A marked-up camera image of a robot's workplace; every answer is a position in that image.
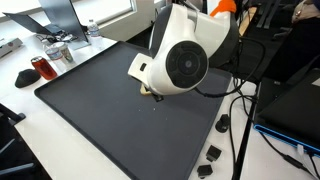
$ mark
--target small black block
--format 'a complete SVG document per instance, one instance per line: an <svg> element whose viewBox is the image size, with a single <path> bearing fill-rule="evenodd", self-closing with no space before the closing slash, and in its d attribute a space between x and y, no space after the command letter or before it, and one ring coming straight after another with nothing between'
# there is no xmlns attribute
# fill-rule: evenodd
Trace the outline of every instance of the small black block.
<svg viewBox="0 0 320 180"><path fill-rule="evenodd" d="M198 177L204 179L206 176L209 176L213 173L211 165L203 165L198 167Z"/></svg>
<svg viewBox="0 0 320 180"><path fill-rule="evenodd" d="M212 161L216 161L220 157L220 154L221 154L221 150L211 145L206 156L207 156L207 159L210 162L212 162Z"/></svg>

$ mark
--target person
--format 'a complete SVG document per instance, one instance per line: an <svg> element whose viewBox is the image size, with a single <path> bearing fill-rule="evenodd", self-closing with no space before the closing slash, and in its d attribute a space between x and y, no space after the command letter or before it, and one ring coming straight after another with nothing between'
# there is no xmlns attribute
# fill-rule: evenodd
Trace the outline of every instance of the person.
<svg viewBox="0 0 320 180"><path fill-rule="evenodd" d="M292 30L273 56L262 77L288 81L320 54L320 0L304 0L292 15ZM320 68L320 60L312 67Z"/></svg>

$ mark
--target floor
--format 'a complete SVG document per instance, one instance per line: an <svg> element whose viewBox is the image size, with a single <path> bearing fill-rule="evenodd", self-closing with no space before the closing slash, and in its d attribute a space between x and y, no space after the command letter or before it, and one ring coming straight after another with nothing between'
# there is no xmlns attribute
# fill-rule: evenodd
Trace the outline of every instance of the floor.
<svg viewBox="0 0 320 180"><path fill-rule="evenodd" d="M263 3L263 1L253 1L253 4ZM272 23L271 28L266 29L259 29L256 28L256 23L259 19L259 15L256 14L251 25L249 26L246 37L258 40L262 42L266 46L266 56L262 65L259 67L258 71L254 74L256 79L261 78L263 71L269 64L272 56L275 54L279 46L281 45L281 40L279 41L272 41L273 34L279 32L280 27L282 26L290 26L290 18L291 12L282 11L281 8L278 8L278 11L275 15ZM128 42L142 46L148 47L149 38L151 34L151 28L143 31L142 33L138 34L134 38L130 39ZM254 43L246 42L243 43L243 51L240 56L240 63L238 67L238 76L245 77L246 74L250 73L253 67L258 63L259 58L261 56L261 48ZM24 143L23 139L19 137L19 134L12 126L9 126L6 121L0 120L0 147L3 147L7 142L9 142L12 138L18 139L17 143L15 143L12 147L10 147L9 151L5 154L0 156L0 170L16 165L21 165L24 163L34 162L37 164L37 167L32 171L27 171L24 173L19 173L17 175L8 176L6 178L0 179L8 179L8 180L49 180L51 179L41 164L38 162L36 157L33 155L29 147Z"/></svg>

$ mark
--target black mat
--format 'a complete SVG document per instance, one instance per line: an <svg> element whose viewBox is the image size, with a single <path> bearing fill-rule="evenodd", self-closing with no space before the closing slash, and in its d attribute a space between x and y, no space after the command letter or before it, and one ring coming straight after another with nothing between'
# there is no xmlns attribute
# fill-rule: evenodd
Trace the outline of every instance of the black mat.
<svg viewBox="0 0 320 180"><path fill-rule="evenodd" d="M117 43L35 94L130 178L188 179L222 99L194 91L158 103L142 96L140 83L127 75L139 51L145 49ZM225 92L230 78L211 69L199 88Z"/></svg>

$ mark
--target orange object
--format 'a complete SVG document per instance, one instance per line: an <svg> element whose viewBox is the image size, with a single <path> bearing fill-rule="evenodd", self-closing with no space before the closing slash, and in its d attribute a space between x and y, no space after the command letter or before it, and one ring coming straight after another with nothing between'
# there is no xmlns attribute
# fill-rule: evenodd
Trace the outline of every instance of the orange object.
<svg viewBox="0 0 320 180"><path fill-rule="evenodd" d="M234 0L221 0L218 6L210 13L210 16L215 16L218 12L233 12L237 11L237 6Z"/></svg>

